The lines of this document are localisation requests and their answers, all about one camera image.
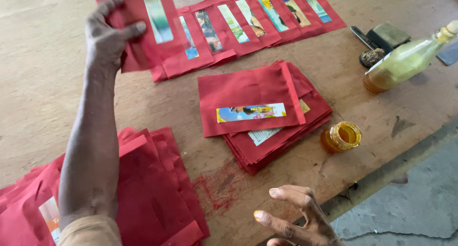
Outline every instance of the forearm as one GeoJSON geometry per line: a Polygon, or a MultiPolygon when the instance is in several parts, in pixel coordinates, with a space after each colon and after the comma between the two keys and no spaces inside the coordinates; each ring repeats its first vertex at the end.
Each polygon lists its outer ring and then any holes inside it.
{"type": "Polygon", "coordinates": [[[119,175],[115,72],[89,64],[61,171],[61,228],[94,214],[112,215],[119,175]]]}

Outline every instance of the glue-covered fingernail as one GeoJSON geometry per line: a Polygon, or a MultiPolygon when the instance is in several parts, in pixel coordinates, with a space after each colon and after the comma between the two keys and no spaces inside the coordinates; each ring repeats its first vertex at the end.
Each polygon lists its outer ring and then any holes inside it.
{"type": "Polygon", "coordinates": [[[261,220],[263,214],[264,214],[264,211],[261,211],[261,210],[256,210],[255,213],[253,214],[255,216],[255,220],[258,223],[260,223],[260,220],[261,220]]]}
{"type": "Polygon", "coordinates": [[[269,190],[269,194],[270,194],[270,196],[272,196],[272,197],[275,196],[275,195],[277,195],[277,194],[278,194],[278,188],[272,188],[272,189],[270,189],[270,190],[269,190]]]}

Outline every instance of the bottle cap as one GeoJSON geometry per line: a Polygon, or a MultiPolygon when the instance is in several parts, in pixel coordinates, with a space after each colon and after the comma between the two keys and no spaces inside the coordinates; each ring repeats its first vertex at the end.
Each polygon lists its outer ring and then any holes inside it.
{"type": "Polygon", "coordinates": [[[446,26],[447,30],[451,33],[458,33],[458,21],[452,21],[446,26]]]}

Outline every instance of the hand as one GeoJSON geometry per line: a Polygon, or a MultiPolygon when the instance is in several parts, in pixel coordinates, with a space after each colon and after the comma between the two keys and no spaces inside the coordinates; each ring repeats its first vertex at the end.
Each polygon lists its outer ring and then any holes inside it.
{"type": "Polygon", "coordinates": [[[105,22],[105,17],[121,4],[122,0],[100,0],[97,9],[86,21],[87,65],[95,65],[96,69],[109,71],[113,76],[121,67],[121,55],[126,42],[146,30],[143,21],[123,29],[114,29],[105,22]]]}
{"type": "MultiPolygon", "coordinates": [[[[304,227],[300,227],[256,210],[254,215],[258,223],[301,246],[344,246],[338,240],[310,188],[284,185],[270,189],[269,194],[274,199],[287,201],[298,207],[307,222],[304,227]]],[[[275,238],[269,240],[267,246],[292,245],[284,239],[275,238]]]]}

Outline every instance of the concrete floor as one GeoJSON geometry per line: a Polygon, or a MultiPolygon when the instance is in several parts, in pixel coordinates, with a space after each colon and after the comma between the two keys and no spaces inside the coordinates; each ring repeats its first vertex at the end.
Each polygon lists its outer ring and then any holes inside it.
{"type": "Polygon", "coordinates": [[[407,174],[331,223],[347,246],[458,245],[458,138],[407,174]]]}

